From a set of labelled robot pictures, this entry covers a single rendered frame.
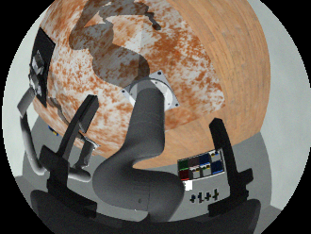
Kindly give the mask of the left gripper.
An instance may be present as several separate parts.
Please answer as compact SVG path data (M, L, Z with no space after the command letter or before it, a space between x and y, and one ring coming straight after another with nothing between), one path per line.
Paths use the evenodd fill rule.
M27 75L27 76L29 76L30 87L33 88L34 94L37 95L38 94L37 90L38 90L39 80L38 80L38 77L36 75L34 75L33 65L31 65L31 63L29 64L29 67L31 69L31 73L30 73L30 75ZM33 82L33 83L31 83L31 82Z

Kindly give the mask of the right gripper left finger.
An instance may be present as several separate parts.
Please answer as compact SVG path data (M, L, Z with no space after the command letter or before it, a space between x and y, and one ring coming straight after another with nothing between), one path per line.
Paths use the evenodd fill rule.
M57 201L60 201L67 208L72 209L81 216L88 217L88 219L89 216L95 219L98 204L68 189L68 174L69 169L71 169L71 163L68 159L69 155L71 155L77 132L80 129L81 132L87 133L92 117L94 117L98 108L98 95L88 94L68 125L57 153L43 144L41 155L39 156L39 162L50 173L50 177L46 180L48 193L52 194Z

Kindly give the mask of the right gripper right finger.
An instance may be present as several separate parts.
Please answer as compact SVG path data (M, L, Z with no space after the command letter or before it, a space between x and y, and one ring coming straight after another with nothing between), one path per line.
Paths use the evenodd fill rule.
M231 209L247 200L248 190L246 190L246 185L254 181L254 174L252 174L252 169L244 170L242 173L237 171L235 155L233 155L230 139L228 139L226 127L224 127L221 118L213 118L213 121L209 124L209 131L211 131L216 152L223 151L228 185L230 185L230 196L208 205L208 217L215 217L231 211Z

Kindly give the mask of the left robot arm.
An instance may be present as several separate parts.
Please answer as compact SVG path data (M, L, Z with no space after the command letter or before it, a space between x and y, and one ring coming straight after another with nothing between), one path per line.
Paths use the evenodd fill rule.
M27 158L29 159L31 169L34 170L35 174L44 175L45 169L44 166L41 166L41 163L38 160L37 152L35 152L33 137L31 137L31 131L26 114L26 110L29 109L30 103L33 102L34 98L35 94L33 88L29 87L29 90L27 90L23 95L23 98L20 99L19 105L16 106L16 109L20 113L20 127L22 128L25 151ZM83 148L81 148L77 163L69 169L68 177L75 178L75 180L83 182L89 182L91 176L88 171L83 170L83 166L89 166L92 150L95 150L95 148L98 147L98 144L88 139L83 139L81 141L84 141Z

